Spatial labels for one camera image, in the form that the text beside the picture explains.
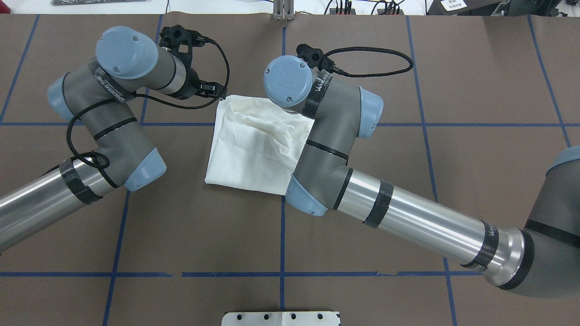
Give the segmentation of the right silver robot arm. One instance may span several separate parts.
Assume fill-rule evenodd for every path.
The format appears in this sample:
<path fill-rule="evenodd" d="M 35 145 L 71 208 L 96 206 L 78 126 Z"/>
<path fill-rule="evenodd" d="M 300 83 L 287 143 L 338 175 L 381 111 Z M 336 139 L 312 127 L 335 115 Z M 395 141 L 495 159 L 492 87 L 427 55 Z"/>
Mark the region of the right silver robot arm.
<path fill-rule="evenodd" d="M 579 295 L 579 147 L 548 169 L 522 229 L 499 228 L 348 167 L 356 138 L 369 138 L 382 115 L 378 95 L 341 80 L 326 55 L 305 44 L 274 58 L 263 82 L 287 113 L 313 120 L 290 177 L 286 202 L 313 216 L 337 210 L 364 225 L 433 250 L 491 285 L 522 296 Z"/>

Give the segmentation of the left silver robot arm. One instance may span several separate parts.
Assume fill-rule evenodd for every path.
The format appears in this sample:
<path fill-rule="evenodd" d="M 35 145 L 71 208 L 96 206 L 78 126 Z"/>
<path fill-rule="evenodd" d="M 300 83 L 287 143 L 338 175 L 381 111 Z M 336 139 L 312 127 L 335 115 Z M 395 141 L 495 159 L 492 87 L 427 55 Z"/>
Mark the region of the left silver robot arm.
<path fill-rule="evenodd" d="M 229 82 L 203 81 L 192 66 L 193 49 L 208 43 L 218 46 L 181 25 L 163 27 L 158 43 L 124 25 L 102 33 L 95 55 L 49 87 L 50 106 L 68 123 L 71 155 L 1 198 L 2 251 L 116 188 L 134 192 L 166 173 L 166 163 L 128 103 L 143 98 L 177 107 L 139 93 L 143 87 L 180 101 L 208 99 L 192 110 L 224 100 Z"/>

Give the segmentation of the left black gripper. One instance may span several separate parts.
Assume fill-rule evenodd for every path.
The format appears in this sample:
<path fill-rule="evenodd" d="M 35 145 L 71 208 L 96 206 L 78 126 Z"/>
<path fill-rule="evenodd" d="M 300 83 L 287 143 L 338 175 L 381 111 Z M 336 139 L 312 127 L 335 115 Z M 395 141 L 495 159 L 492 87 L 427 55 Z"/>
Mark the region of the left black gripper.
<path fill-rule="evenodd" d="M 204 45 L 204 37 L 195 30 L 185 29 L 182 25 L 163 27 L 160 32 L 159 46 L 168 50 L 174 57 L 175 71 L 173 79 L 162 90 L 166 95 L 179 100 L 186 100 L 202 91 L 202 97 L 226 98 L 227 90 L 218 82 L 201 81 L 196 70 L 192 68 L 193 48 Z"/>

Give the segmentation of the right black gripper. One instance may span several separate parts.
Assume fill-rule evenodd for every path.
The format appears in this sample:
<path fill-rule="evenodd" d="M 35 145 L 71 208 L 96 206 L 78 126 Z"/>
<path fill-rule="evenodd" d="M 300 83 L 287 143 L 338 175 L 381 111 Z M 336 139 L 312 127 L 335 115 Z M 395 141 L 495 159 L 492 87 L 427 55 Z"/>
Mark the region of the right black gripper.
<path fill-rule="evenodd" d="M 316 68 L 319 70 L 319 72 L 322 70 L 325 70 L 329 73 L 338 71 L 334 61 L 328 57 L 325 57 L 325 54 L 321 49 L 315 49 L 307 44 L 299 44 L 296 48 L 296 53 L 298 58 L 307 63 L 309 68 Z"/>

